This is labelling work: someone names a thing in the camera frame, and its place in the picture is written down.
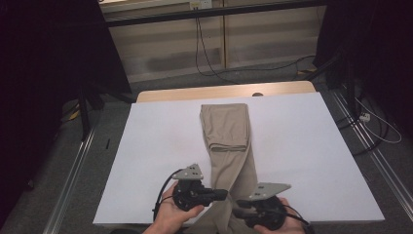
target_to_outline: khaki pants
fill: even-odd
[[[247,105],[203,105],[201,121],[211,161],[211,187],[229,194],[225,201],[213,203],[185,233],[257,233],[232,214],[235,201],[248,197],[257,184]]]

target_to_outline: wall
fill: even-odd
[[[226,0],[225,4],[231,7],[269,2],[275,1]],[[219,0],[212,4],[219,7],[223,3]],[[180,3],[104,15],[113,19],[187,10],[189,3]],[[200,19],[207,56],[213,69],[222,69],[314,55],[323,13],[324,7],[315,7]],[[110,32],[131,83],[198,72],[194,19],[112,27]],[[202,71],[209,71],[201,39],[198,64]]]

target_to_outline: white paper sheet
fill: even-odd
[[[133,104],[94,224],[151,223],[168,176],[198,163],[210,185],[202,104],[246,103],[258,180],[290,183],[279,194],[309,221],[384,217],[320,94]]]

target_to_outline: hand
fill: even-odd
[[[171,196],[175,182],[163,195],[162,199],[167,198],[161,203],[155,222],[150,225],[144,234],[173,234],[182,226],[182,224],[189,220],[189,218],[196,217],[204,210],[204,206],[199,205],[184,212],[179,209],[173,202]]]
[[[284,205],[289,206],[288,201],[285,198],[280,198],[280,201]],[[295,211],[290,208],[286,208],[286,211],[289,214],[297,215]],[[254,229],[261,234],[304,234],[304,229],[301,222],[289,216],[286,217],[284,224],[278,230],[271,231],[265,226],[261,225],[255,225]]]

